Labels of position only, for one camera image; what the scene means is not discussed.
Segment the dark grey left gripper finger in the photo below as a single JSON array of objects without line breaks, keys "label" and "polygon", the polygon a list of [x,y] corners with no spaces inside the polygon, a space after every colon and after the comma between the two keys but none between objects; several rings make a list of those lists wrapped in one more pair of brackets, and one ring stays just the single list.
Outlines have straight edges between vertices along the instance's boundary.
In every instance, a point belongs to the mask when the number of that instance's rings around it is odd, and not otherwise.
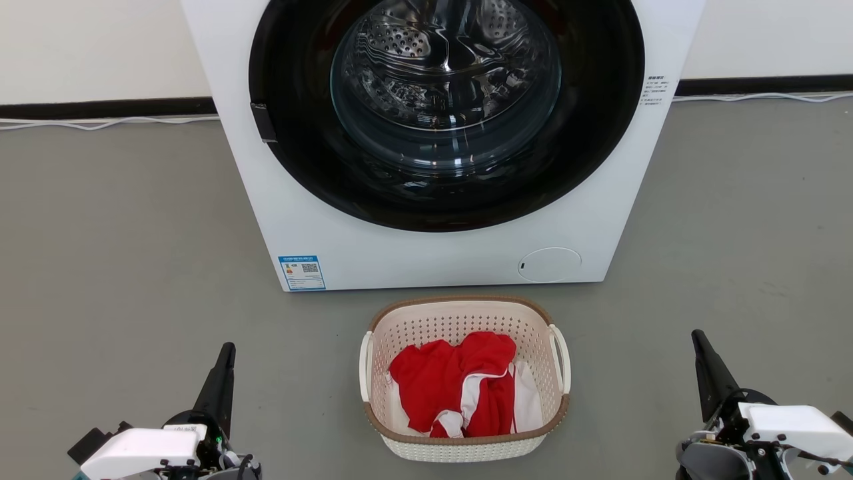
[{"label": "dark grey left gripper finger", "polygon": [[235,344],[223,343],[194,404],[194,411],[213,420],[223,437],[231,437],[236,358]]}]

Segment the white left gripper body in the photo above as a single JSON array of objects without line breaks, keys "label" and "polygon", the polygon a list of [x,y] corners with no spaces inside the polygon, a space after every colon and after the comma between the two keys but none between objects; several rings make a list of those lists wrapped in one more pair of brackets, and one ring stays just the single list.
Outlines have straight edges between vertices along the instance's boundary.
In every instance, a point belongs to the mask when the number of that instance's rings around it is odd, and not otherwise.
[{"label": "white left gripper body", "polygon": [[217,424],[182,412],[161,428],[132,427],[80,467],[80,480],[213,480],[231,470],[231,445]]}]

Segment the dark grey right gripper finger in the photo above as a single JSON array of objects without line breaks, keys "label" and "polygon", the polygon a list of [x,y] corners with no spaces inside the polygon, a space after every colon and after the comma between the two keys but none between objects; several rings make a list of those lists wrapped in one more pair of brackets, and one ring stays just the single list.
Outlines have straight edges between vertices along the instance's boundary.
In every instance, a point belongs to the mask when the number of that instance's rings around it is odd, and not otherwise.
[{"label": "dark grey right gripper finger", "polygon": [[721,356],[713,349],[702,330],[691,332],[695,352],[695,368],[700,394],[702,421],[709,422],[731,392],[740,389]]}]

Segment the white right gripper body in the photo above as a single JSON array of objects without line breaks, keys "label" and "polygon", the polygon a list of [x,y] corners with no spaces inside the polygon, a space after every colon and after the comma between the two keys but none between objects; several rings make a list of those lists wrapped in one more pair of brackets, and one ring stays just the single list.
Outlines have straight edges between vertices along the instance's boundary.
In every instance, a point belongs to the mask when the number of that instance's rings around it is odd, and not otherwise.
[{"label": "white right gripper body", "polygon": [[853,437],[813,406],[780,406],[754,389],[739,389],[706,423],[709,441],[746,458],[752,476],[787,476],[793,459],[805,459],[822,476],[853,476]]}]

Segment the cream plastic laundry basket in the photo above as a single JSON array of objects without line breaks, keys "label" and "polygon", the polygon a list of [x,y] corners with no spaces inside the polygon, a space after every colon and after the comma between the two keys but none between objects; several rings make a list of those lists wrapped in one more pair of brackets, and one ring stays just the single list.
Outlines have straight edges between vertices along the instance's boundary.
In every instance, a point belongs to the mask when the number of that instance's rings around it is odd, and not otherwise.
[{"label": "cream plastic laundry basket", "polygon": [[[458,345],[472,332],[509,335],[515,361],[529,365],[540,394],[544,425],[533,431],[461,439],[401,435],[389,428],[384,380],[393,359],[414,345]],[[512,297],[437,297],[403,301],[382,310],[363,335],[359,387],[369,422],[395,455],[409,461],[475,463],[528,455],[566,416],[572,365],[566,339],[541,307]]]}]

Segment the blue energy label sticker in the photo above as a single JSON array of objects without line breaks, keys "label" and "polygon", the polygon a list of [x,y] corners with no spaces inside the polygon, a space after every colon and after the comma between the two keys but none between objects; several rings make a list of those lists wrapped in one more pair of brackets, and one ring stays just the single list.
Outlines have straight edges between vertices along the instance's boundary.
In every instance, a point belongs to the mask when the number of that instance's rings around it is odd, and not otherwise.
[{"label": "blue energy label sticker", "polygon": [[326,291],[319,259],[314,255],[279,256],[283,287],[288,292]]}]

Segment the round white filter cover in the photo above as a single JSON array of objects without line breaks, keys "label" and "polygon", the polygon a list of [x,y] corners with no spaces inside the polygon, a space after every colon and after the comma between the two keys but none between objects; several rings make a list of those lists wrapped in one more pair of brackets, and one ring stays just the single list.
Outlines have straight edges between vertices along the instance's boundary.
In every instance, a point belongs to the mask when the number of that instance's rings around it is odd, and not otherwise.
[{"label": "round white filter cover", "polygon": [[581,267],[582,258],[572,249],[542,248],[518,262],[518,273],[533,283],[560,283],[570,281]]}]

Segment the red garment with white stripe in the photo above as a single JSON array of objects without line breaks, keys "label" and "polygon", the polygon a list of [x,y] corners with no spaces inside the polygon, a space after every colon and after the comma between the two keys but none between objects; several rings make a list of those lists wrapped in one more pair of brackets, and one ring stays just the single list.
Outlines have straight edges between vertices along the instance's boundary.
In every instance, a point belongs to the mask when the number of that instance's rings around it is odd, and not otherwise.
[{"label": "red garment with white stripe", "polygon": [[433,438],[494,437],[514,431],[516,343],[509,335],[472,332],[460,344],[430,341],[393,359],[408,428]]}]

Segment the white front-load washing machine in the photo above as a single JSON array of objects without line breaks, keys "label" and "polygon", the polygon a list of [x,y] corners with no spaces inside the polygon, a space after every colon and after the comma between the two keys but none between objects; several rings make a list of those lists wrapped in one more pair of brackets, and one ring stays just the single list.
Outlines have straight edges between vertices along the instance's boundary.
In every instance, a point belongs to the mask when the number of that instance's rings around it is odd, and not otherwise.
[{"label": "white front-load washing machine", "polygon": [[518,262],[542,248],[572,249],[582,267],[564,282],[605,279],[648,170],[707,0],[631,0],[646,77],[670,79],[663,105],[640,106],[603,164],[554,203],[471,231],[418,232],[361,221],[299,185],[260,139],[250,108],[248,61],[269,0],[180,0],[185,19],[283,286],[279,256],[314,255],[326,291],[533,283]]}]

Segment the printed text label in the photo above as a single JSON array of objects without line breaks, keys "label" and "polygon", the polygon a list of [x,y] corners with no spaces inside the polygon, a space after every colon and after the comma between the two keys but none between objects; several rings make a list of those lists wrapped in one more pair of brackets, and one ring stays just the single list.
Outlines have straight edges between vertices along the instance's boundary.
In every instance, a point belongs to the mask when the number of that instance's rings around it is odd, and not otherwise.
[{"label": "printed text label", "polygon": [[646,77],[643,85],[642,94],[640,94],[640,106],[658,106],[663,105],[667,100],[670,92],[670,79],[663,75],[653,75]]}]

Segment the round black washer door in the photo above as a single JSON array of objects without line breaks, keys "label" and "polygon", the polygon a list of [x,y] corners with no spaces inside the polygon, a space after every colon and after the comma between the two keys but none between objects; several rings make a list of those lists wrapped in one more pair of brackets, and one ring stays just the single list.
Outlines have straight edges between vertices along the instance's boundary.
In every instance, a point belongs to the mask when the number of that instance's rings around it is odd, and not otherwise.
[{"label": "round black washer door", "polygon": [[403,231],[500,225],[588,179],[636,113],[631,0],[269,0],[248,61],[281,166]]}]

